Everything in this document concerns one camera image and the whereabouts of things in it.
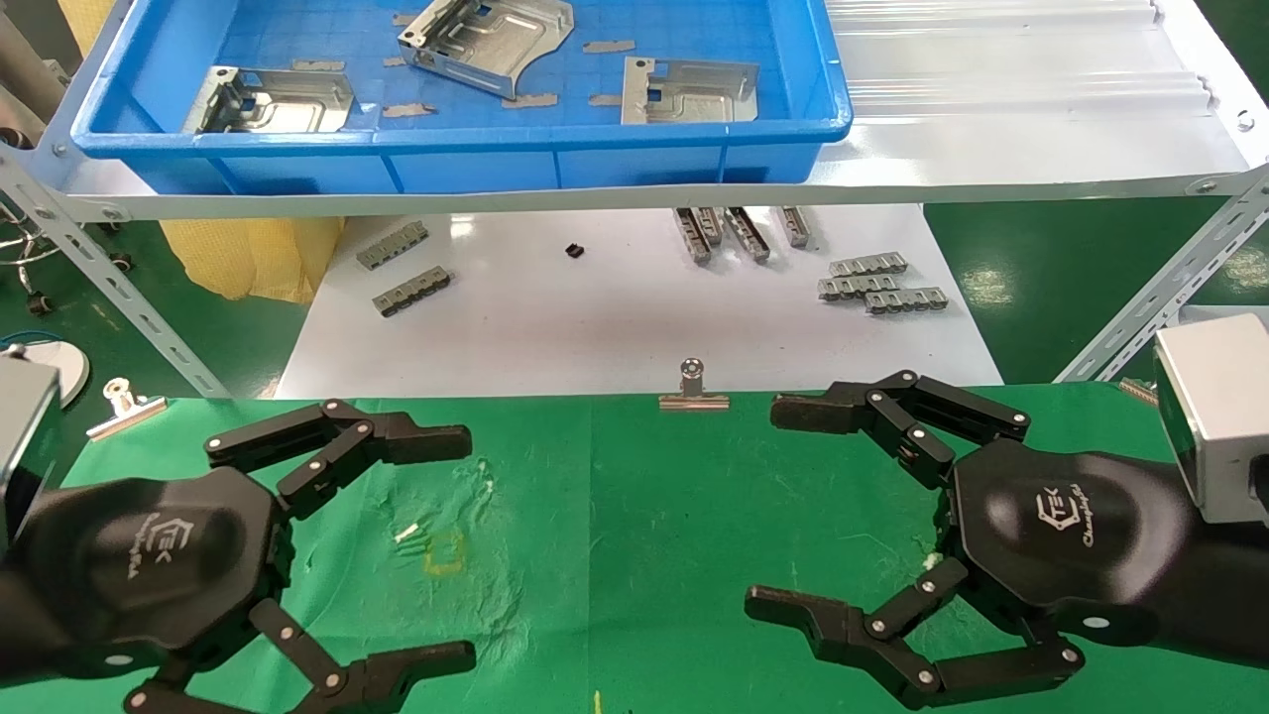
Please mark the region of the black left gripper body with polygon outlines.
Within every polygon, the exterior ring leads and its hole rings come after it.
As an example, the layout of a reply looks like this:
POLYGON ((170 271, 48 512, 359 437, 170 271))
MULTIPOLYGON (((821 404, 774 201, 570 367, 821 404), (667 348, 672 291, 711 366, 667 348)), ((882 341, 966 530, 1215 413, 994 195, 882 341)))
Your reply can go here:
POLYGON ((280 503, 233 467, 49 491, 15 536, 15 673, 217 668, 258 637, 247 615, 280 600, 291 561, 280 503))

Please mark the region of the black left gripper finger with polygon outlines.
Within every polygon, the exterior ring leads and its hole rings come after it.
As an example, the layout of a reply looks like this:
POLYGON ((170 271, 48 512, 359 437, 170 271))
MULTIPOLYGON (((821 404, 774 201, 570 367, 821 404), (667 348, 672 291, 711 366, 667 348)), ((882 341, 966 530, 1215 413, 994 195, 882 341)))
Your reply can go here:
MULTIPOLYGON (((468 640, 368 654, 338 665, 273 599, 255 605, 247 620, 308 678, 311 687, 291 713, 398 713, 409 692, 425 678, 464 673, 476 667, 468 640)), ((145 678, 123 701, 126 713, 241 713, 241 708, 187 694, 193 667, 173 659, 145 678)))
POLYGON ((206 443, 209 465, 254 473, 305 457, 277 484, 280 509, 294 520, 321 510, 372 465, 430 464, 471 457, 466 425, 421 426, 405 412, 367 413, 326 401, 220 432, 206 443))

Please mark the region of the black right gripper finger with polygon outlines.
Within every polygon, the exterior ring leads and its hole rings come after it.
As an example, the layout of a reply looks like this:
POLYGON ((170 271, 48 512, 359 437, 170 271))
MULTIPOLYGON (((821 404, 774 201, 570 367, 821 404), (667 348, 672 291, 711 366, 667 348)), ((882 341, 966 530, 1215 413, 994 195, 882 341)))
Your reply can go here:
POLYGON ((916 372, 876 383, 832 383, 822 394, 775 394, 770 424, 794 432, 862 432, 929 491, 947 490, 956 451, 933 434, 975 444, 1023 441, 1030 416, 916 372))
POLYGON ((1025 643, 1009 651, 939 661, 912 651, 907 634, 956 599, 970 580, 961 561, 945 557, 876 613, 766 586, 747 588, 744 610, 754 620, 799 630, 815 659, 869 673, 912 711, 1047 691, 1082 670, 1082 651, 1047 621, 1023 620, 1025 643))

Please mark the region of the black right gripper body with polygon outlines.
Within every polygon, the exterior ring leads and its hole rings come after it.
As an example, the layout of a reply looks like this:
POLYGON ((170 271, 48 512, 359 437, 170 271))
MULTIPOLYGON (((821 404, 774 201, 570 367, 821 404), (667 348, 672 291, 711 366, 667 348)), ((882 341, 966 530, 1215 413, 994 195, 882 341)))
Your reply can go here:
POLYGON ((949 492, 961 596, 994 625, 1101 646, 1192 647, 1181 582, 1197 510, 1173 465, 1001 439, 957 462, 949 492))

